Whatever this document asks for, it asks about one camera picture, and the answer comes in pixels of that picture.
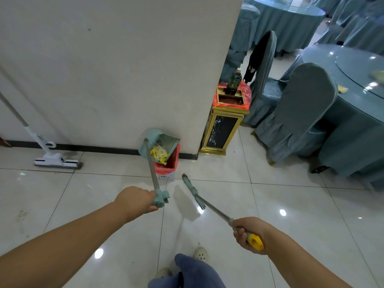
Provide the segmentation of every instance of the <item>person's left arm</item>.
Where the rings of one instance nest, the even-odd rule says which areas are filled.
[[[125,188],[114,202],[14,248],[0,257],[1,286],[62,287],[125,223],[158,210],[155,196]]]

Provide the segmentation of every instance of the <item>black baseboard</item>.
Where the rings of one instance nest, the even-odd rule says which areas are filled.
[[[31,149],[41,149],[37,142],[20,141],[20,140],[7,140],[13,147],[28,147]],[[137,149],[118,149],[115,147],[92,147],[88,145],[73,145],[73,144],[57,144],[57,150],[70,150],[73,152],[103,152],[106,154],[121,154],[121,155],[140,155]],[[179,159],[197,160],[199,154],[185,154],[180,153]]]

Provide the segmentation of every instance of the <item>black garment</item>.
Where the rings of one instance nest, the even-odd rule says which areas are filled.
[[[266,46],[268,44],[269,36],[272,30],[268,31],[259,41],[255,49],[253,50],[251,56],[249,57],[249,64],[247,67],[247,71],[244,75],[244,80],[246,83],[252,81],[255,72],[260,67],[262,63],[264,53],[266,50]]]

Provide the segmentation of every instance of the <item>white mop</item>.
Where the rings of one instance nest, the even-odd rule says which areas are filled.
[[[28,134],[36,140],[36,142],[45,150],[45,155],[41,159],[36,159],[34,161],[35,166],[37,167],[51,167],[51,168],[62,168],[62,169],[80,169],[82,163],[78,160],[67,160],[65,156],[60,153],[53,153],[51,149],[56,147],[56,144],[53,141],[47,141],[41,134],[35,133],[28,123],[22,118],[22,116],[16,111],[16,109],[10,104],[6,97],[0,92],[0,100],[3,101],[5,106],[15,115],[15,117],[23,125],[24,129]]]

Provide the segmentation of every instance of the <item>plastic bottle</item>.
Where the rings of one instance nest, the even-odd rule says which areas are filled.
[[[227,95],[233,95],[234,96],[236,94],[237,88],[240,85],[241,80],[242,80],[241,68],[238,67],[237,71],[233,72],[233,74],[229,80],[229,83],[227,85],[227,88],[225,89],[225,93]]]

